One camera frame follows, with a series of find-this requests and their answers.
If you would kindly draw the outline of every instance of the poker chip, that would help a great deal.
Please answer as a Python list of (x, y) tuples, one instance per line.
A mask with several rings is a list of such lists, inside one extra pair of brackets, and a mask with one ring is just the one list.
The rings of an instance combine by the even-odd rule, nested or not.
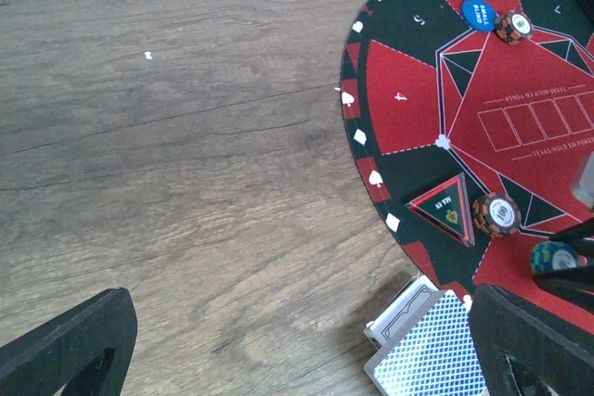
[(516, 45), (530, 39), (534, 34), (534, 27), (522, 11), (512, 10), (495, 20), (495, 33), (503, 42)]
[(475, 30), (491, 32), (495, 29), (497, 12), (484, 0), (465, 0), (462, 4), (462, 15)]
[(562, 241), (543, 241), (532, 250), (530, 268), (533, 274), (581, 266), (575, 249)]
[(472, 203), (472, 221), (489, 236), (510, 236), (520, 228), (522, 215), (509, 195), (491, 192)]

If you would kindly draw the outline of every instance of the wood grain surface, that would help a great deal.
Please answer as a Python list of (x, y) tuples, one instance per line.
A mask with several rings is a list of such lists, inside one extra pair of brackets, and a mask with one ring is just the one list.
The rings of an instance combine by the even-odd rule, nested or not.
[(379, 394), (416, 267), (334, 90), (365, 1), (0, 0), (0, 343), (127, 287), (125, 395)]

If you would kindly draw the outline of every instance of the blue button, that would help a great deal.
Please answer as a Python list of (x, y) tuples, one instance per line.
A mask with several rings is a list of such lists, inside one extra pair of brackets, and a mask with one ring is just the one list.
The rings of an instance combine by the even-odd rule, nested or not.
[(462, 15), (475, 30), (491, 32), (495, 29), (497, 12), (484, 0), (465, 0), (462, 4)]

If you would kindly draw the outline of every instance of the red and black mat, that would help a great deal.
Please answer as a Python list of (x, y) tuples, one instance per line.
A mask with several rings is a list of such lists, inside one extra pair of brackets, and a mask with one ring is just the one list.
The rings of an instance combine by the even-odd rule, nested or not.
[[(471, 29), (464, 0), (368, 0), (342, 62), (342, 110), (356, 165), (381, 218), (418, 267), (459, 296), (501, 285), (594, 332), (594, 316), (540, 290), (530, 255), (591, 216), (571, 193), (594, 149), (594, 25), (575, 0), (485, 0), (522, 10), (532, 39)], [(519, 233), (473, 247), (406, 204), (464, 173), (468, 199), (507, 192)]]

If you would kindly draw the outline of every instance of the round poker mat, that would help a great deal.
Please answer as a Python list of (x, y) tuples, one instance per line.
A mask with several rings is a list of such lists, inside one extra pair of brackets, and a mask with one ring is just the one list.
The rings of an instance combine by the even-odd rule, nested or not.
[[(575, 0), (485, 0), (521, 10), (533, 37), (472, 29), (465, 0), (368, 0), (349, 32), (341, 101), (356, 166), (381, 218), (418, 267), (462, 297), (500, 285), (588, 331), (594, 318), (532, 281), (535, 244), (589, 218), (571, 193), (594, 148), (594, 25)], [(513, 236), (473, 228), (467, 247), (407, 203), (463, 173), (468, 200), (508, 194)]]

